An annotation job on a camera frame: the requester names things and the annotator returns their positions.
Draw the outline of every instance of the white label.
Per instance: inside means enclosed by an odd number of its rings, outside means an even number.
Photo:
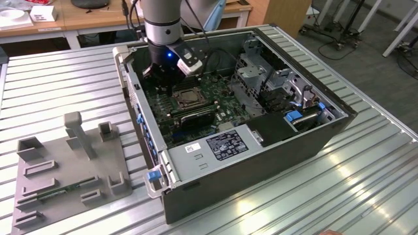
[[[38,31],[39,32],[46,32],[46,31],[57,31],[61,30],[61,27],[55,27],[55,28],[41,28]]]
[[[186,146],[185,149],[186,149],[186,152],[190,153],[201,149],[201,145],[199,143],[194,143],[193,145]]]

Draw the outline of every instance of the circuit board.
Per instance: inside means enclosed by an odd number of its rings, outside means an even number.
[[[229,78],[221,75],[202,77],[195,81],[195,86],[189,84],[187,89],[178,87],[171,97],[159,94],[150,86],[146,96],[169,148],[218,133],[222,131],[220,125],[225,123],[238,126],[250,119],[230,89]],[[179,130],[181,119],[205,111],[216,111],[212,124],[206,123],[187,131]]]

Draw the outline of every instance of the slotted metal table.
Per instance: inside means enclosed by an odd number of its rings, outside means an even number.
[[[63,137],[61,116],[71,111],[82,112],[86,130],[103,121],[119,126],[134,193],[31,234],[417,234],[417,134],[278,27],[260,29],[360,112],[318,155],[167,225],[142,178],[146,162],[119,87],[115,45],[14,57],[0,76],[0,234],[13,226],[18,139]]]

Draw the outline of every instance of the motherboard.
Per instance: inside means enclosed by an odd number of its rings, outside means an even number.
[[[174,86],[173,96],[146,88],[153,114],[169,148],[234,128],[252,118],[238,101],[232,77],[189,77]]]

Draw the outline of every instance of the blue latch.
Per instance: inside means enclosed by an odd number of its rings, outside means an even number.
[[[324,104],[324,102],[320,102],[318,106],[320,106],[321,110],[326,109],[326,105]]]
[[[286,119],[288,121],[294,121],[297,119],[300,119],[302,116],[302,114],[300,113],[300,111],[292,111],[286,114]]]
[[[162,178],[162,172],[159,170],[149,172],[147,178],[150,182],[157,181],[159,178]]]
[[[145,121],[143,114],[138,114],[137,123],[141,124]]]

